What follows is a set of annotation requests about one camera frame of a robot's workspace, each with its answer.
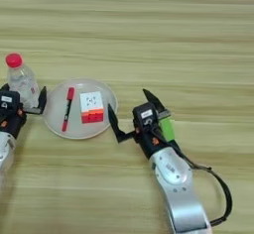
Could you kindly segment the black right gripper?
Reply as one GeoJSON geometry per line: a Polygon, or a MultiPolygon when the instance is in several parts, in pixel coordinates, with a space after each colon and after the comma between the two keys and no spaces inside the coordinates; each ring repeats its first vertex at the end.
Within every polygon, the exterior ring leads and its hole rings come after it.
{"type": "MultiPolygon", "coordinates": [[[[143,92],[147,100],[155,106],[159,113],[166,110],[159,98],[151,91],[143,89],[143,92]]],[[[117,142],[121,143],[134,137],[147,159],[176,142],[171,119],[169,117],[160,119],[155,109],[133,110],[134,133],[125,133],[120,130],[118,118],[111,105],[108,105],[107,109],[108,119],[117,142]]]]}

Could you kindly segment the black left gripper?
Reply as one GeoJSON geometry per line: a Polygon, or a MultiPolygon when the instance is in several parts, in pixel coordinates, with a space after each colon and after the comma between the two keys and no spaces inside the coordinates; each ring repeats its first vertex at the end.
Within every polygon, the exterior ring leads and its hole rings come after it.
{"type": "MultiPolygon", "coordinates": [[[[9,90],[9,84],[5,83],[0,91],[9,90]]],[[[44,111],[47,104],[47,88],[44,86],[39,96],[39,105],[37,108],[29,110],[23,110],[19,108],[17,111],[0,111],[0,132],[5,132],[12,135],[15,139],[21,131],[21,128],[27,121],[27,115],[40,115],[41,111],[44,111]]]]}

